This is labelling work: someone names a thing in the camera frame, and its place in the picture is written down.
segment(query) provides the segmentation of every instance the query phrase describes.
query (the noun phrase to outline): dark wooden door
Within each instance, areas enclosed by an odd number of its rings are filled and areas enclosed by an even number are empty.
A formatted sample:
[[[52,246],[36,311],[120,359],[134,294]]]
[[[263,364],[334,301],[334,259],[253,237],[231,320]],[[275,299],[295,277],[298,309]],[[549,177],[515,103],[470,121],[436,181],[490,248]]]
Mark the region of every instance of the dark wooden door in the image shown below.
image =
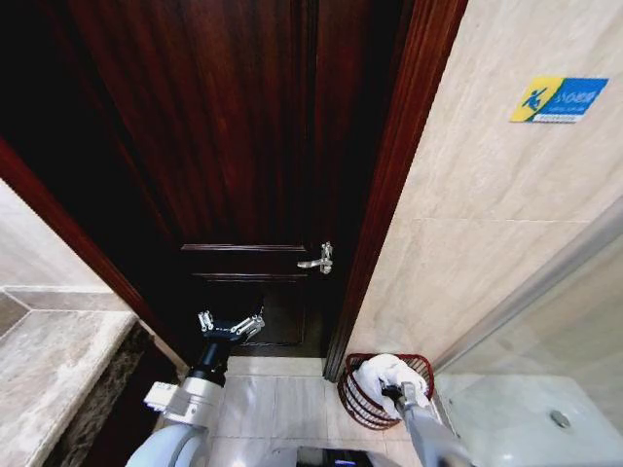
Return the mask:
[[[198,311],[241,318],[258,294],[242,353],[323,356],[413,8],[16,2],[3,134],[183,356]],[[330,274],[297,268],[325,241]]]

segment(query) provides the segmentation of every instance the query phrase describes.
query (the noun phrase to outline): sign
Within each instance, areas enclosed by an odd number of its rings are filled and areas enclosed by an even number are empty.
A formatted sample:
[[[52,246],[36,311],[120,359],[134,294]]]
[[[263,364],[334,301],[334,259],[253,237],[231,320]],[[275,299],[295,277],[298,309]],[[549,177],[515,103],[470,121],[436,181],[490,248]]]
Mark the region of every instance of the sign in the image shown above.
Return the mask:
[[[510,118],[511,122],[574,124],[579,122],[607,83],[604,78],[534,78]]]

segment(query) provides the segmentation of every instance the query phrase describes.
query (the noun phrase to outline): white floor tile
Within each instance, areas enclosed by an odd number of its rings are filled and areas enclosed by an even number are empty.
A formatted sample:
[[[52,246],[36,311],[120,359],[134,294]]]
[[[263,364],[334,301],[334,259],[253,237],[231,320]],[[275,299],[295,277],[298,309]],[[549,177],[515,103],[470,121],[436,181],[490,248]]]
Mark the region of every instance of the white floor tile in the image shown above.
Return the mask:
[[[421,467],[420,459],[410,441],[386,441],[387,457],[401,467]]]
[[[407,431],[405,424],[401,421],[396,426],[385,430],[383,437],[386,441],[409,441],[411,442],[411,435]]]
[[[214,438],[207,467],[258,467],[270,451],[270,439]]]
[[[216,436],[270,438],[275,383],[274,377],[228,377]]]
[[[327,438],[327,413],[321,377],[276,379],[274,438]]]
[[[324,381],[324,395],[327,405],[327,429],[329,440],[382,441],[382,431],[375,431],[353,420],[340,400],[338,389],[330,381]]]
[[[321,377],[320,358],[296,357],[230,357],[227,362],[227,377]]]

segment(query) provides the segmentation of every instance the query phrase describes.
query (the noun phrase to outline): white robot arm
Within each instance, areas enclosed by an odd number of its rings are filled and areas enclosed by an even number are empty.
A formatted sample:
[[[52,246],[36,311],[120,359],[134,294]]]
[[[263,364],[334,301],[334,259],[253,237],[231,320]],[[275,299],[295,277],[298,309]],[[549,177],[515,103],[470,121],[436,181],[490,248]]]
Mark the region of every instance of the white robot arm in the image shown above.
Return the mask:
[[[155,382],[145,397],[145,403],[172,424],[153,433],[129,459],[128,467],[205,466],[209,421],[219,406],[230,351],[259,333],[264,320],[262,308],[233,326],[215,323],[209,311],[199,318],[207,338],[199,363],[181,387]]]

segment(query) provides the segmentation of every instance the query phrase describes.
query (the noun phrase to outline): metal door latch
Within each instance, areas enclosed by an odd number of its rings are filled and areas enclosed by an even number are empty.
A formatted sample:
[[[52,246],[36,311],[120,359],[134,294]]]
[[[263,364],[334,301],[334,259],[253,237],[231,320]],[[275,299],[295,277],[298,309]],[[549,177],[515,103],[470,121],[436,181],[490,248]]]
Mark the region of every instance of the metal door latch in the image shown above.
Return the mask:
[[[331,267],[333,266],[333,261],[331,261],[332,253],[333,246],[331,246],[331,243],[327,241],[326,243],[322,243],[322,245],[320,245],[319,260],[299,261],[296,266],[302,269],[309,269],[320,266],[320,272],[322,272],[323,274],[328,274],[329,272],[331,272]]]

